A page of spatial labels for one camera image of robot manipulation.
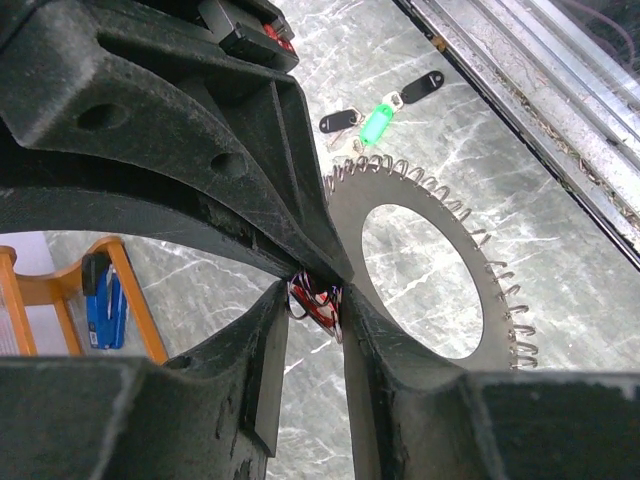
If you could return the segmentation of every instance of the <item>orange wooden rack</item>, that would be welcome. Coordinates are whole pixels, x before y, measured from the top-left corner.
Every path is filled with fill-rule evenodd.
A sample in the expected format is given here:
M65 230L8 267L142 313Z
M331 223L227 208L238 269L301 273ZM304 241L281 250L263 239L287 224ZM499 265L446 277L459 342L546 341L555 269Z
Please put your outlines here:
M101 238L87 250L87 253L97 252L107 253L118 272L129 312L138 325L149 358L158 364L166 362L167 351L131 269L124 241L115 236ZM25 307L53 305L69 353L83 355L78 332L67 307L67 300L82 291L82 260L48 275L17 274L13 269L16 260L13 248L0 246L0 286L20 354L38 354Z

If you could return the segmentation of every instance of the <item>black key tag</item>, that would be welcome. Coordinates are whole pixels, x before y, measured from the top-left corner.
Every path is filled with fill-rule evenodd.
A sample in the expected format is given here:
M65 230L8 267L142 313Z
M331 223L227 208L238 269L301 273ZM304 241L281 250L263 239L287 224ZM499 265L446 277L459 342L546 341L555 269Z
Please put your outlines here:
M320 131L322 133L339 132L353 127L358 123L358 112L353 108L341 112L332 113L320 120Z
M402 89L400 97L404 103L412 104L432 94L444 84L444 75L438 70L427 73Z

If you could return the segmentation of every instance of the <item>blue object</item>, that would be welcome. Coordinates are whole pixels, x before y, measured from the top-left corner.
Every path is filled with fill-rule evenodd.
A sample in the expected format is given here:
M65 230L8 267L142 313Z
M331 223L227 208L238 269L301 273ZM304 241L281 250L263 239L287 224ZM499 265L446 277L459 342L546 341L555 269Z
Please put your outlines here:
M127 299L120 280L110 261L102 257L83 259L87 262L88 278L83 278L83 290L87 302L89 343L92 348L108 350L122 348L127 318Z

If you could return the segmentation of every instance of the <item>gray marble surface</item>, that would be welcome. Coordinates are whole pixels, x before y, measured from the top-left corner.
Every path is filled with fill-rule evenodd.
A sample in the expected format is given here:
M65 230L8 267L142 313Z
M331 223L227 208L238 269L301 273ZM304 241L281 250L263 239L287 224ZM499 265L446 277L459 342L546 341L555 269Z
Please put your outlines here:
M293 74L309 103L322 170L334 164L319 119L350 105L364 113L427 71L445 73L437 94L399 112L378 145L449 185L488 229L487 256L523 287L522 320L538 328L544 369L638 368L640 276L536 159L390 0L276 2L296 31ZM386 206L363 235L369 270L404 327L445 356L477 344L479 306L468 273L425 221ZM57 266L96 233L50 232ZM125 238L171 355L194 346L251 305L273 281L246 265L181 246ZM142 354L130 322L125 349ZM309 322L292 321L278 456L270 479L353 478L340 347Z

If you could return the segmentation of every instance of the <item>gray ring plate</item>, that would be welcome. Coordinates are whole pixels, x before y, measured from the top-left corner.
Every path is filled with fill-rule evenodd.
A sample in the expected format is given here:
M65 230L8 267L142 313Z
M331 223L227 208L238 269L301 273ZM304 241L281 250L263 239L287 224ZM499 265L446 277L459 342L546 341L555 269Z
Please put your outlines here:
M515 342L509 340L513 322L502 288L492 268L487 266L487 258L464 225L440 200L413 180L402 179L397 172L389 175L384 168L378 172L356 169L353 175L345 172L344 182L335 179L329 212L352 263L353 283L380 313L397 324L376 292L362 250L367 216L376 207L388 204L409 208L431 222L462 257L475 283L483 317L480 344L468 357L447 360L468 370L509 369L514 361L510 347L515 348Z

